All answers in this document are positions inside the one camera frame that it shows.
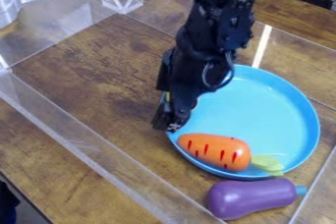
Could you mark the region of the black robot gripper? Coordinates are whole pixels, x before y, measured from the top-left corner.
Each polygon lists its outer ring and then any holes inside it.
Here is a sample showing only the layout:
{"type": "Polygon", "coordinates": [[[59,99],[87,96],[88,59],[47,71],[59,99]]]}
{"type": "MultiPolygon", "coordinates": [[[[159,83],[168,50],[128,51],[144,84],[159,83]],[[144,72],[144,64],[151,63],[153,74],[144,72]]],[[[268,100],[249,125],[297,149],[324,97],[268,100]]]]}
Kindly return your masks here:
{"type": "Polygon", "coordinates": [[[212,41],[193,39],[180,29],[176,45],[163,55],[156,88],[163,92],[152,128],[175,133],[188,123],[199,97],[223,88],[233,77],[235,51],[212,41]],[[164,92],[171,92],[167,102],[164,92]]]}

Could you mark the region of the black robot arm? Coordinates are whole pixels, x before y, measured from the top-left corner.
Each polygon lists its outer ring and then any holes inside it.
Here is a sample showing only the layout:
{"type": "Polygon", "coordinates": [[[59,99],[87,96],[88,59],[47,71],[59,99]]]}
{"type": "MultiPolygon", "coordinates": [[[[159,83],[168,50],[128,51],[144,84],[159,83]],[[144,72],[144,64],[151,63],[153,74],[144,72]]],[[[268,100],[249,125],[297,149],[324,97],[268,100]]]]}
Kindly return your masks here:
{"type": "Polygon", "coordinates": [[[156,88],[163,91],[152,119],[156,130],[176,132],[188,123],[199,97],[223,88],[235,74],[235,53],[253,37],[256,0],[193,0],[161,59],[156,88]]]}

